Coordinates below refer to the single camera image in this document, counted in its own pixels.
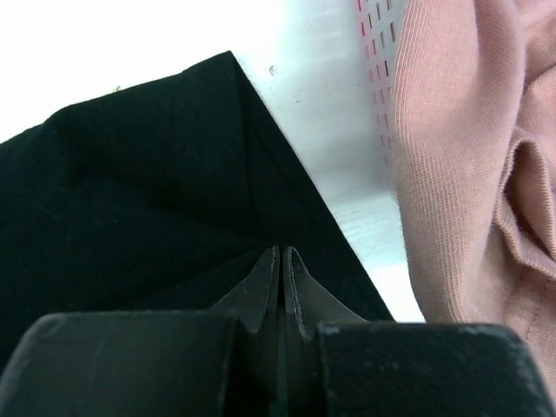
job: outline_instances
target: black cloth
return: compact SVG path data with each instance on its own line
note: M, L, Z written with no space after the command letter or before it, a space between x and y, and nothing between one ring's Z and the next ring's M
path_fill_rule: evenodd
M62 109L0 145L0 368L43 314L207 308L273 244L391 319L231 53Z

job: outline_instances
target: seam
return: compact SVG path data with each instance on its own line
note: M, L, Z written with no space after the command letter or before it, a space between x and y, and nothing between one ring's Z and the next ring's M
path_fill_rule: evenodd
M540 297L539 305L537 306L537 309L535 310L535 314L533 316L533 319L531 320L531 323L529 324L529 327L527 328L527 331L525 332L525 337L524 337L525 341L529 340L529 336L531 335L531 331L533 330L533 324L535 324L535 322L540 317L540 312L542 311L544 301L546 299L546 296L548 295L549 287L550 287L550 281L546 280L545 289L543 290L542 296Z
M525 274L526 274L526 267L521 265L520 277L516 280L515 284L513 284L512 293L508 297L506 305L504 306L504 311L502 312L502 322L504 324L507 324L507 312L510 309L510 305L512 304L513 299L517 295L518 290L523 285L523 281L525 280Z

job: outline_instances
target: pink cloth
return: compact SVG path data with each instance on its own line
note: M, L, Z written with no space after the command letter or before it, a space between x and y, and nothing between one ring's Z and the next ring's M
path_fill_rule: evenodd
M556 398L556 1L408 0L394 102L428 321L513 328Z

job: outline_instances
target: white table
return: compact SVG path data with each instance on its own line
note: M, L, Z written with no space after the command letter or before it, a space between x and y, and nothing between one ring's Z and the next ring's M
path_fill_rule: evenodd
M351 0L0 0L0 138L232 50L399 321L422 321L374 163Z

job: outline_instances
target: black fabric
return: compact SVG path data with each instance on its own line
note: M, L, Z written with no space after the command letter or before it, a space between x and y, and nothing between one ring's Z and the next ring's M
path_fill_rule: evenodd
M390 315L231 53L0 145L0 367L57 311L206 308L273 244Z

